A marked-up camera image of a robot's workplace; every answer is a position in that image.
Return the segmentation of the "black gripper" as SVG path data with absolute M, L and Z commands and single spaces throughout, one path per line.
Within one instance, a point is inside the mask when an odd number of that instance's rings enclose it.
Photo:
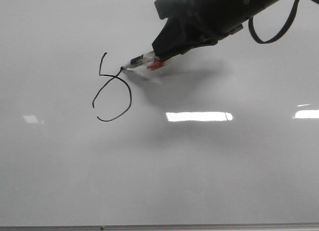
M 160 61 L 183 55 L 192 49 L 214 46 L 218 40 L 200 36 L 199 40 L 184 41 L 181 24 L 193 26 L 217 39 L 223 39 L 236 27 L 279 0 L 156 0 L 160 19 L 166 23 L 152 43 Z

